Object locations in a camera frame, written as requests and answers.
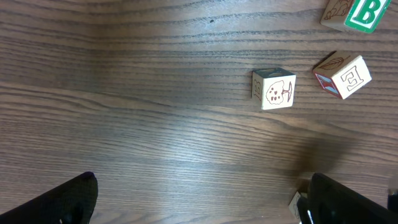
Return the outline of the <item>green B block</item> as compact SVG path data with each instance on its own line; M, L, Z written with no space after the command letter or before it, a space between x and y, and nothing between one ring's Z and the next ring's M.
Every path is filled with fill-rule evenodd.
M340 30L373 33L391 0L329 0L320 24Z

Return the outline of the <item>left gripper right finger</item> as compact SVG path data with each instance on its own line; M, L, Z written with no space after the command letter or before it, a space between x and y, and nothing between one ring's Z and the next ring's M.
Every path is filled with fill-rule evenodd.
M322 173L314 173L306 191L296 191L300 223L396 224L397 190L390 189L387 207L366 198Z

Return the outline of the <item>white block red side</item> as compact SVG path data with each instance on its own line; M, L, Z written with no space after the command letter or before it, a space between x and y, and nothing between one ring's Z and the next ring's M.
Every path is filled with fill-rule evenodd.
M312 70L328 93L346 99L372 80L369 69L360 54L338 50Z

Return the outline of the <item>white block yellow side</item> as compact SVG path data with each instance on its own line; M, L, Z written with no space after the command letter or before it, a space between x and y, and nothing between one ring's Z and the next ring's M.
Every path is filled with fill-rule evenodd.
M294 103L296 74L283 68L252 71L252 99L262 110L291 107Z

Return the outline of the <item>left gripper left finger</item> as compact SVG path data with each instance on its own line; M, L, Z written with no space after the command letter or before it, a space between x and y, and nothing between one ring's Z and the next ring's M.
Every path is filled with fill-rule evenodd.
M92 172L73 179L1 214L1 224L87 224L96 206L98 181Z

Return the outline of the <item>white number block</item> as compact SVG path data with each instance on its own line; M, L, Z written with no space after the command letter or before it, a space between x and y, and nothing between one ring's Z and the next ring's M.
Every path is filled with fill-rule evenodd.
M302 224L310 223L307 193L297 191L289 203L289 210Z

